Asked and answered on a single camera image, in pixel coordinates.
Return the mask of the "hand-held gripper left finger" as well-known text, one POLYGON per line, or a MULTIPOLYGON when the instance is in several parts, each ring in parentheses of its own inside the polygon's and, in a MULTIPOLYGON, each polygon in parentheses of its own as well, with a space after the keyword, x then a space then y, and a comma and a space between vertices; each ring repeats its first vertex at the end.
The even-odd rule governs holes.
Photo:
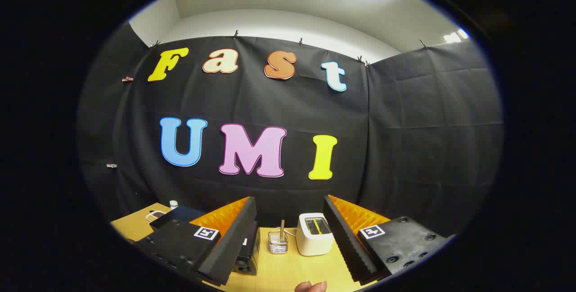
POLYGON ((179 276, 224 285, 256 215, 251 196, 206 214, 179 206, 153 220, 134 246, 179 276))

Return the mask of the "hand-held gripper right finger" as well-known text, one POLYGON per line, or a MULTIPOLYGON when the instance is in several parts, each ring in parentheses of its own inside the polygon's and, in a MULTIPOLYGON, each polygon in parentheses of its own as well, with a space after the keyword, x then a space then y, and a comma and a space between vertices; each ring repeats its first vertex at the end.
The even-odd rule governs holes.
POLYGON ((324 197, 324 216, 352 279, 360 284, 394 276, 449 241, 408 216, 389 219, 330 194, 324 197))

